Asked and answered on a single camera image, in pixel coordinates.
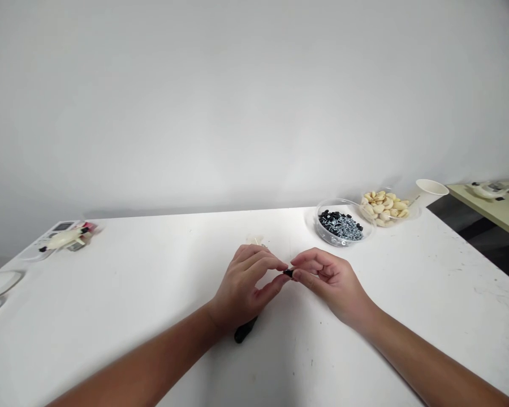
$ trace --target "right hand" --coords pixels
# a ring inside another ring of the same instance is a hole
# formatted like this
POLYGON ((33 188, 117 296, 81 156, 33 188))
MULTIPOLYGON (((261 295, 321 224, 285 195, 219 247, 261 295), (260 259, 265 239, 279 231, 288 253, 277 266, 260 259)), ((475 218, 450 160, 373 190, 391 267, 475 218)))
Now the right hand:
POLYGON ((347 260, 313 248, 298 254, 291 263, 295 266, 292 277, 321 297, 341 322, 358 331, 373 320, 378 307, 347 260))

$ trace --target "hand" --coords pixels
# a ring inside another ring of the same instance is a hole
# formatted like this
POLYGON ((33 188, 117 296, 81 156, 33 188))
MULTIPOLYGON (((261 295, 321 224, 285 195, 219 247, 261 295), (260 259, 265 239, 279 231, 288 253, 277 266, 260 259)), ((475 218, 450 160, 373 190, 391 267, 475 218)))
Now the hand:
POLYGON ((291 263, 295 266, 292 277, 321 297, 341 322, 358 331, 373 319, 378 308, 347 260, 313 248, 291 263))
POLYGON ((268 269, 287 268, 264 246, 239 246, 217 294, 208 303, 209 316, 215 325, 222 331, 231 331, 259 315, 290 278, 280 274, 263 289, 257 289, 255 284, 268 269))

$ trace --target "white table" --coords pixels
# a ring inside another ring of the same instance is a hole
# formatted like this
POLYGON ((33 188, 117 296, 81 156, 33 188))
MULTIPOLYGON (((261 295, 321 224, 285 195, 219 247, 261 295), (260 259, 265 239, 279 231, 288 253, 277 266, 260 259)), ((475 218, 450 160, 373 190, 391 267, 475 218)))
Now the white table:
MULTIPOLYGON (((429 211, 333 248, 314 208, 124 218, 77 253, 26 270, 0 309, 0 406, 39 406, 210 299, 250 235, 284 261, 347 258, 373 300, 509 395, 509 277, 429 211)), ((275 275, 270 271, 269 280, 275 275)), ((397 373, 307 289, 288 283, 242 345, 224 340, 160 406, 421 405, 397 373)))

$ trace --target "small black object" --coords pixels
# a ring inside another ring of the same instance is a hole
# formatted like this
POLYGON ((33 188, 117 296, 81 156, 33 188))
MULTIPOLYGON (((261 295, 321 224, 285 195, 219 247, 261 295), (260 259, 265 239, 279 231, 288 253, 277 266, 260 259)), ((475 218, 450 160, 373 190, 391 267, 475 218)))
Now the small black object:
POLYGON ((234 340, 236 343, 241 343, 245 340, 247 335, 253 330, 253 326, 255 326, 255 322, 258 319, 258 316, 251 319, 244 325, 241 325, 238 329, 236 329, 236 333, 234 334, 234 340))

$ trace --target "paper cup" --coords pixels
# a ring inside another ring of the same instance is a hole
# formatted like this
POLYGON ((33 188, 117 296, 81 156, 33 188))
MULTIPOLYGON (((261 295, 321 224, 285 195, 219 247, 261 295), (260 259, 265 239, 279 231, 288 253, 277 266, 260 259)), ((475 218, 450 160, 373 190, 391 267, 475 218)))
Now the paper cup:
POLYGON ((432 180, 417 180, 415 188, 406 197, 409 199, 409 206, 425 208, 432 202, 448 194, 448 188, 439 182, 432 180))

